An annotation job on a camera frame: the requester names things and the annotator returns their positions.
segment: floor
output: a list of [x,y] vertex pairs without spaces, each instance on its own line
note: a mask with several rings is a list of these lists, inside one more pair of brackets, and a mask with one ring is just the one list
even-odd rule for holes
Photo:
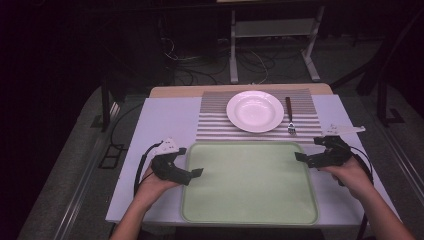
[[[178,60],[173,85],[229,84],[228,41],[219,40],[214,57],[188,55]],[[312,59],[321,82],[331,84],[366,63],[381,42],[365,41],[353,46],[349,36],[318,39]],[[300,51],[306,38],[262,38],[237,43],[239,84],[310,83]],[[170,57],[181,52],[169,52]],[[361,76],[334,90],[354,126],[365,126],[360,134],[377,173],[407,227],[424,238],[424,201],[414,182],[422,181],[424,166],[424,120],[394,88],[389,88],[389,107],[395,108],[405,123],[382,126],[376,118],[376,93],[359,96],[355,88]],[[114,169],[98,168],[110,143],[129,146],[145,94],[129,93],[112,112],[112,125],[106,132],[96,127],[101,115],[101,96],[97,89],[81,110],[68,141],[30,214],[20,239],[106,239],[113,224],[104,220],[125,151]],[[413,168],[401,159],[407,158]],[[113,160],[106,159],[106,165]],[[408,174],[411,169],[418,178]],[[172,234],[171,226],[145,226],[156,234]],[[355,239],[357,226],[323,229],[325,239]]]

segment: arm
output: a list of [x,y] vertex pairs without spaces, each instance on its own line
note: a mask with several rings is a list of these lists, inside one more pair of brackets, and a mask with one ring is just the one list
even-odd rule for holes
[[144,173],[137,194],[110,239],[137,239],[144,215],[168,189],[179,184],[159,179],[149,167]]
[[377,239],[415,239],[374,188],[355,158],[343,166],[320,168],[340,179],[352,196],[358,199]]

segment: tray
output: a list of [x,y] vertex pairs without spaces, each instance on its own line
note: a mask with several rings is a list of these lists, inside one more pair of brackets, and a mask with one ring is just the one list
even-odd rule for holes
[[312,225],[315,193],[303,152],[293,142],[198,142],[187,170],[204,168],[184,187],[181,214],[192,223]]

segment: placemat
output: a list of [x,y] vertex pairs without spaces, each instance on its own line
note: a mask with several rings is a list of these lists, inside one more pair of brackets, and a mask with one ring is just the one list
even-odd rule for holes
[[[264,133],[250,133],[234,126],[227,117],[230,99],[242,92],[205,92],[199,113],[196,141],[256,140],[291,141],[298,144],[314,144],[314,137],[321,136],[322,129],[309,89],[261,90],[276,97],[284,107],[284,119],[275,129]],[[285,98],[290,97],[296,135],[287,131],[289,118]]]

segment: white plate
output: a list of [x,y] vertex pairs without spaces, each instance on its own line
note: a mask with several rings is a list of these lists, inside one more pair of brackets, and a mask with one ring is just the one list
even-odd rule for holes
[[238,128],[247,132],[267,132],[276,128],[284,117],[280,101],[261,91],[235,95],[227,104],[227,116]]

